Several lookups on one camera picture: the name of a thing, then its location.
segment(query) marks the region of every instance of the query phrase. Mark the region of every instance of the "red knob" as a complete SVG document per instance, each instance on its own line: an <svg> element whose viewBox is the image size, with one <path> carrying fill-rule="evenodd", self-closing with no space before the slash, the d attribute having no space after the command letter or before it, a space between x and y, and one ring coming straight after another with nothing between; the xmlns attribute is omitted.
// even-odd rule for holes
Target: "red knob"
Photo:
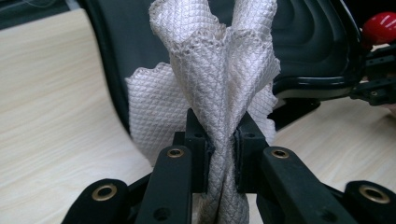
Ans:
<svg viewBox="0 0 396 224"><path fill-rule="evenodd" d="M396 40L396 13L381 12L363 24L363 46L387 44Z"/></svg>

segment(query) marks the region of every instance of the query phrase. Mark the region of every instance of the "textured fabric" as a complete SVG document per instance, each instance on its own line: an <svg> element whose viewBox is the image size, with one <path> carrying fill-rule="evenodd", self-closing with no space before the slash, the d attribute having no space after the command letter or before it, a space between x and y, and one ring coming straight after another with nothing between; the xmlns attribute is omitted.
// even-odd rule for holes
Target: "textured fabric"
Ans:
<svg viewBox="0 0 396 224"><path fill-rule="evenodd" d="M154 162L173 132L184 129L187 108L193 109L216 147L200 223L248 223L248 201L234 181L233 132L248 109L267 140L274 138L267 115L276 103L270 82L279 73L270 36L275 12L275 0L236 1L226 29L206 0L157 0L149 10L172 69L160 63L127 79L131 135Z"/></svg>

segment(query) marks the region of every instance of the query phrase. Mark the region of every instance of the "black chair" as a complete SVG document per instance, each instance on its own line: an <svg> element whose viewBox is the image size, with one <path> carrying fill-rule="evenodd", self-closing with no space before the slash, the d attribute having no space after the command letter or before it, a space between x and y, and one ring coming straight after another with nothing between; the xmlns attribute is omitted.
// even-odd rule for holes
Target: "black chair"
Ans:
<svg viewBox="0 0 396 224"><path fill-rule="evenodd" d="M153 0L80 0L96 34L114 106L129 132L124 79L137 67L169 62L149 26ZM233 1L209 1L219 21L231 25ZM361 34L342 0L278 0L273 41L281 74L273 92L286 105L270 118L279 129L322 100L345 97L361 80Z"/></svg>

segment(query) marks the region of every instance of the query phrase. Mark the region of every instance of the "wooden table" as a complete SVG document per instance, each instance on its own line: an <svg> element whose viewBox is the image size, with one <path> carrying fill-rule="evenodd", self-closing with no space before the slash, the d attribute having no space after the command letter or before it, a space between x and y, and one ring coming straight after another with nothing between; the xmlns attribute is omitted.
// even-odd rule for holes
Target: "wooden table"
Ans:
<svg viewBox="0 0 396 224"><path fill-rule="evenodd" d="M396 191L395 134L387 109L340 99L279 132L276 145L337 189L366 179ZM0 223L60 223L92 182L130 184L150 171L111 104L82 9L0 32Z"/></svg>

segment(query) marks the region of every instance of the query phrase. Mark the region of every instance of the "black bracket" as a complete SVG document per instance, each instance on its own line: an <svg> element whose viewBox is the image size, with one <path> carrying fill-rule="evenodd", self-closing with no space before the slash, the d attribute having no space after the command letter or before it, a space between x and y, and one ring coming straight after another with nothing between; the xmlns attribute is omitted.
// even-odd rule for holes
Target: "black bracket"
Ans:
<svg viewBox="0 0 396 224"><path fill-rule="evenodd" d="M370 105L396 104L396 77L380 78L363 82L349 94L351 99L360 99Z"/></svg>
<svg viewBox="0 0 396 224"><path fill-rule="evenodd" d="M234 138L237 190L257 194L265 224L396 223L395 193L368 181L349 182L345 192L320 183L291 150L268 147L249 114ZM175 133L150 175L129 187L114 179L91 184L63 223L191 223L191 195L205 192L213 150L189 110L186 132Z"/></svg>

